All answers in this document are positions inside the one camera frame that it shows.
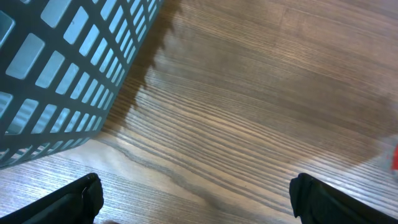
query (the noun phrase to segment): laundry basket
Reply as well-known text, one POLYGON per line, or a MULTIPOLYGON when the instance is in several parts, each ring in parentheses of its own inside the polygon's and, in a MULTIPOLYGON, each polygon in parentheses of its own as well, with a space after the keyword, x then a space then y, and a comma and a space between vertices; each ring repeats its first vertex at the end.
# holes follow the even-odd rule
POLYGON ((163 0, 0 1, 0 167, 101 129, 163 0))

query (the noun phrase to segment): floor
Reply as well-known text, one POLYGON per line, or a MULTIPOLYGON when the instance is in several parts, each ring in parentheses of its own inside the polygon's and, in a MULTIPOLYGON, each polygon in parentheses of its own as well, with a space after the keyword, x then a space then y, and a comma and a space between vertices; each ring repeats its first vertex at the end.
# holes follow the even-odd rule
POLYGON ((0 215, 96 172, 97 223, 300 223, 306 172, 398 218, 397 58, 395 0, 165 0, 102 133, 0 171, 0 215))

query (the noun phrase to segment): basket mesh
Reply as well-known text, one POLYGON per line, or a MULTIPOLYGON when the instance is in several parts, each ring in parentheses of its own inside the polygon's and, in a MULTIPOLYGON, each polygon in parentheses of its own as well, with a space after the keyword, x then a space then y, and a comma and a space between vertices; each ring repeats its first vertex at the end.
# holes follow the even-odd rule
POLYGON ((0 167, 100 131, 162 2, 0 1, 0 167))

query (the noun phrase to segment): black object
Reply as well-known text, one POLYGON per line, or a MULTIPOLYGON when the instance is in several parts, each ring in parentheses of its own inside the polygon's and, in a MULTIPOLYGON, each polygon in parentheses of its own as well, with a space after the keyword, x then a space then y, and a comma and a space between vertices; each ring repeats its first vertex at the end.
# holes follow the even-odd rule
POLYGON ((0 218, 0 223, 92 224, 103 204, 101 180, 91 173, 0 218))
POLYGON ((398 220, 308 174, 292 179, 289 193, 294 216, 300 217, 303 224, 398 224, 398 220))

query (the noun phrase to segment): wooden floor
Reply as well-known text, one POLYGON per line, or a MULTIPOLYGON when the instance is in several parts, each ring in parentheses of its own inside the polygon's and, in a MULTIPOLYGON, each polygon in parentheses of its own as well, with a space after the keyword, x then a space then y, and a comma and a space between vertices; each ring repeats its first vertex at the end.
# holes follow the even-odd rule
POLYGON ((396 0, 165 0, 102 133, 0 171, 0 215, 89 172, 97 223, 300 223, 306 172, 398 218, 396 0))

